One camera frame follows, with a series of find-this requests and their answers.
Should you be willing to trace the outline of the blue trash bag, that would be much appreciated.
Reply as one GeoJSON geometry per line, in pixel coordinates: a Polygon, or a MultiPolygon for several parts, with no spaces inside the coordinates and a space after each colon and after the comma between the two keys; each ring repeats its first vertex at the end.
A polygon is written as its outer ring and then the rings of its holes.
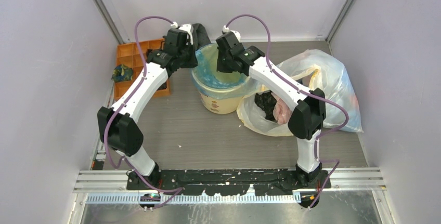
{"type": "Polygon", "coordinates": [[[217,72],[218,45],[209,44],[196,51],[198,66],[191,70],[197,90],[214,99],[244,97],[257,90],[258,82],[239,72],[217,72]]]}

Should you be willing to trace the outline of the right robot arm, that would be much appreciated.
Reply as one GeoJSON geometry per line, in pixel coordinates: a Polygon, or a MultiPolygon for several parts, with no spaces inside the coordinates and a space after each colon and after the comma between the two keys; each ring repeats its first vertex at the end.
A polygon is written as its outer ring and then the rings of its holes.
{"type": "Polygon", "coordinates": [[[255,46],[245,48],[234,32],[216,39],[217,71],[239,72],[269,88],[291,110],[288,129],[297,139],[299,156],[295,177],[300,186],[310,188],[318,180],[322,164],[317,157],[316,139],[326,118],[325,94],[321,89],[309,90],[283,73],[263,51],[255,46]]]}

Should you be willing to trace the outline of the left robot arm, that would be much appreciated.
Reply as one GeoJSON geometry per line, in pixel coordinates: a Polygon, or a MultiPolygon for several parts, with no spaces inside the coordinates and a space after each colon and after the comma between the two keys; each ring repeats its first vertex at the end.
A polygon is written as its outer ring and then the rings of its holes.
{"type": "Polygon", "coordinates": [[[101,107],[97,113],[100,139],[106,149],[126,157],[140,173],[140,184],[148,190],[159,185],[160,177],[154,172],[158,169],[156,162],[142,146],[144,136],[137,122],[154,93],[174,72],[198,65],[192,33],[191,24],[169,29],[163,48],[147,51],[146,67],[127,92],[111,107],[101,107]]]}

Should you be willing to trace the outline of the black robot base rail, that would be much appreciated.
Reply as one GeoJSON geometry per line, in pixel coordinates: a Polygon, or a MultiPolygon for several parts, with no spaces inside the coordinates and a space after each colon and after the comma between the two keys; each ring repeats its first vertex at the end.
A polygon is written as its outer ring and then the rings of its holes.
{"type": "Polygon", "coordinates": [[[311,181],[295,170],[275,169],[164,169],[146,180],[154,187],[173,195],[242,196],[250,189],[256,196],[289,195],[293,190],[308,189],[313,192],[330,188],[328,172],[322,170],[311,181]]]}

